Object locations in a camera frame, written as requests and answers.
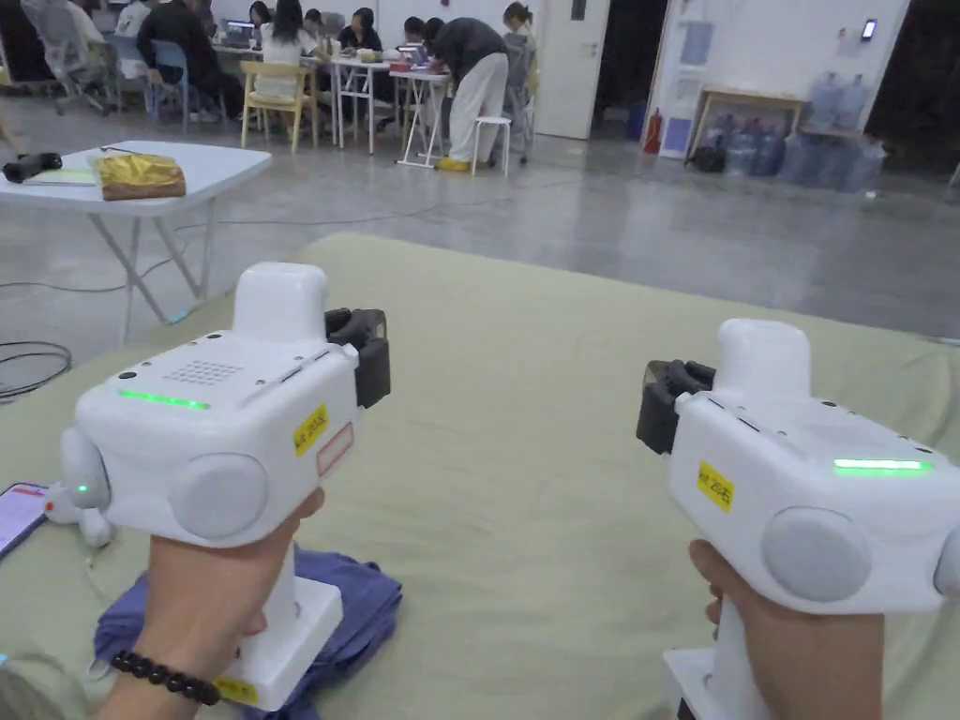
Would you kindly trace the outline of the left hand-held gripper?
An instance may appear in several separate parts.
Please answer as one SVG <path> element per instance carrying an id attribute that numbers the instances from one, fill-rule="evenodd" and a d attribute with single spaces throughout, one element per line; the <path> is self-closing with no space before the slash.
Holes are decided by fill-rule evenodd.
<path id="1" fill-rule="evenodd" d="M 251 266 L 230 328 L 78 399 L 59 494 L 191 550 L 264 541 L 348 463 L 363 414 L 391 391 L 383 311 L 326 298 L 318 266 Z"/>

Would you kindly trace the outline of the person's right hand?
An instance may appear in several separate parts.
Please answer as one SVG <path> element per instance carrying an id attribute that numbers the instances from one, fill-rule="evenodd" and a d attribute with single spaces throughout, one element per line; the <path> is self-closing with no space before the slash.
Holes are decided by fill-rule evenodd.
<path id="1" fill-rule="evenodd" d="M 755 592 L 705 539 L 689 557 L 713 597 L 705 612 L 741 614 L 756 687 L 774 719 L 880 719 L 885 619 L 808 615 Z"/>

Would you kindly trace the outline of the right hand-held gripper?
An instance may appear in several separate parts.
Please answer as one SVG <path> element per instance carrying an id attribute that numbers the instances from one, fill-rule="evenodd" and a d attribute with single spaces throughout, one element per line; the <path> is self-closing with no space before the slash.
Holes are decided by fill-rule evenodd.
<path id="1" fill-rule="evenodd" d="M 761 596 L 815 616 L 909 616 L 887 698 L 958 610 L 959 471 L 923 443 L 814 396 L 784 322 L 730 319 L 717 367 L 652 360 L 636 435 L 673 501 Z"/>

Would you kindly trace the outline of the person's left hand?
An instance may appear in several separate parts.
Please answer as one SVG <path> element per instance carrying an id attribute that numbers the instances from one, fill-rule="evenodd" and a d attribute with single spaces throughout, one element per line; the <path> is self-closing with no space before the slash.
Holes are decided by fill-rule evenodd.
<path id="1" fill-rule="evenodd" d="M 152 539 L 144 627 L 135 653 L 204 681 L 223 675 L 242 641 L 267 629 L 264 607 L 293 536 L 323 502 L 323 491 L 314 491 L 277 529 L 242 547 Z"/>

